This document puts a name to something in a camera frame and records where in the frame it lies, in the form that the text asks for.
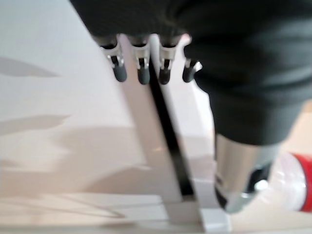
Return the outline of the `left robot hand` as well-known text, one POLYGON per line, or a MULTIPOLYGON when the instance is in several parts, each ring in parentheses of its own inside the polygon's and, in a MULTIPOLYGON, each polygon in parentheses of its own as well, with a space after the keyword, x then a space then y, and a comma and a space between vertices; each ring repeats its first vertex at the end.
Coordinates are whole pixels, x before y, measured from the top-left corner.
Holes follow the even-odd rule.
POLYGON ((73 0, 71 5, 120 82, 127 36, 138 80, 150 81, 148 38, 159 38, 159 81, 167 84, 184 34, 182 78, 209 95, 215 129, 214 190, 240 212, 268 179, 280 144, 312 97, 309 0, 73 0))

